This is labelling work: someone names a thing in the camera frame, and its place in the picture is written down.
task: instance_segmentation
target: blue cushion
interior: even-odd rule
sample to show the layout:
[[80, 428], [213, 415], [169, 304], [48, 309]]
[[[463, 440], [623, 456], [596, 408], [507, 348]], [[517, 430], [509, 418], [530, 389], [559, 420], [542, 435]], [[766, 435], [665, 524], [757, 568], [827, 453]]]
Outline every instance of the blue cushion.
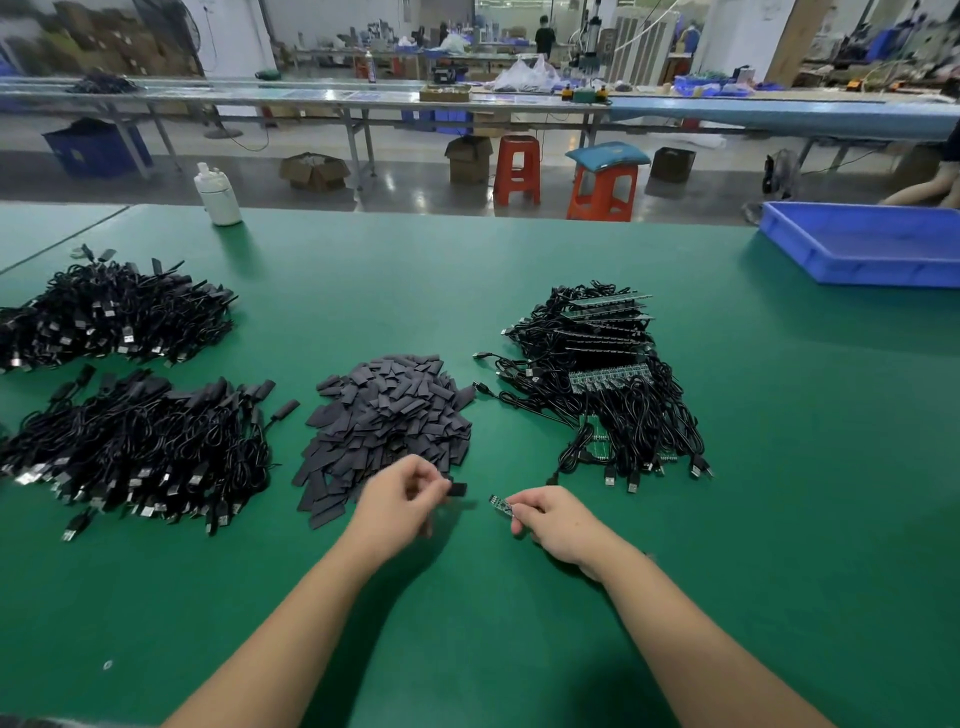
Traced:
[[622, 141], [605, 141], [592, 147], [583, 147], [566, 155], [590, 172], [599, 172], [617, 164], [649, 164], [650, 158], [633, 144]]

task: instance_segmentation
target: red plastic stool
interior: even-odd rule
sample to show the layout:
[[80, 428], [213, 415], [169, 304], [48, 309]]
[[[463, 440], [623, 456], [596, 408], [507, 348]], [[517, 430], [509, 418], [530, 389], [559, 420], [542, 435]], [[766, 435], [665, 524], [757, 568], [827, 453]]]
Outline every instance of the red plastic stool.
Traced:
[[[514, 167], [514, 155], [523, 154], [523, 166]], [[496, 178], [493, 200], [498, 205], [510, 203], [511, 192], [532, 192], [534, 203], [540, 204], [540, 143], [534, 136], [504, 136], [496, 156]]]
[[[634, 214], [637, 164], [617, 164], [599, 170], [593, 183], [593, 191], [580, 194], [585, 167], [577, 165], [577, 178], [573, 183], [570, 205], [566, 209], [567, 220], [594, 220], [608, 223], [629, 223]], [[630, 177], [630, 197], [621, 200], [613, 196], [613, 186], [620, 177]]]

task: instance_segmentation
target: forearm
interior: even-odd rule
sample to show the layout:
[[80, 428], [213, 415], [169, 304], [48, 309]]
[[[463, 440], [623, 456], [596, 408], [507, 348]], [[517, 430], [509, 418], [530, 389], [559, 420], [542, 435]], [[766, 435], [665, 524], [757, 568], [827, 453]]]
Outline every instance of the forearm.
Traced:
[[350, 607], [374, 568], [338, 543], [163, 724], [294, 728], [323, 677]]
[[592, 568], [684, 728], [831, 725], [626, 542]]

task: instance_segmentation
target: spray can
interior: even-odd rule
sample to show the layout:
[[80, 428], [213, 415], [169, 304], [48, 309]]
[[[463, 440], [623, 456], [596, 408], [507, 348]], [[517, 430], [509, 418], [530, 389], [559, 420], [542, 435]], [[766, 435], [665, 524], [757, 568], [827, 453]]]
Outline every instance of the spray can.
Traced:
[[204, 201], [206, 214], [214, 225], [236, 225], [243, 221], [240, 215], [240, 206], [237, 205], [233, 187], [227, 175], [219, 169], [210, 169], [206, 162], [197, 164], [200, 170], [193, 183], [197, 185], [200, 199]]
[[376, 61], [373, 60], [373, 53], [370, 52], [370, 49], [367, 49], [367, 53], [364, 54], [364, 59], [367, 61], [367, 81], [371, 84], [376, 83]]

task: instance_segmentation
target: green tabletop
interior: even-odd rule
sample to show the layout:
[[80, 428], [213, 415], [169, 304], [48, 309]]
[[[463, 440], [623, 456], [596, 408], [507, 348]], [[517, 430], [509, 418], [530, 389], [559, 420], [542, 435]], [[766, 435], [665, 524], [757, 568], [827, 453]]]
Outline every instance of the green tabletop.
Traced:
[[123, 205], [0, 203], [0, 273], [124, 209]]
[[[113, 514], [71, 544], [59, 535], [75, 511], [3, 486], [0, 709], [161, 721], [346, 524], [311, 531], [295, 510], [316, 382], [438, 352], [458, 382], [496, 386], [471, 354], [514, 351], [502, 328], [551, 286], [598, 279], [654, 295], [651, 330], [716, 479], [677, 466], [631, 496], [582, 466], [562, 484], [839, 725], [960, 725], [960, 294], [818, 286], [743, 228], [244, 214], [220, 231], [199, 207], [135, 207], [76, 241], [141, 269], [186, 258], [237, 291], [236, 331], [170, 376], [269, 377], [271, 404], [304, 403], [271, 432], [274, 485], [213, 539], [199, 522]], [[24, 263], [0, 304], [70, 262], [61, 246]], [[0, 378], [0, 419], [80, 364]], [[465, 415], [471, 497], [365, 591], [306, 724], [672, 724], [602, 592], [511, 538], [486, 502], [540, 485], [570, 432], [483, 398]]]

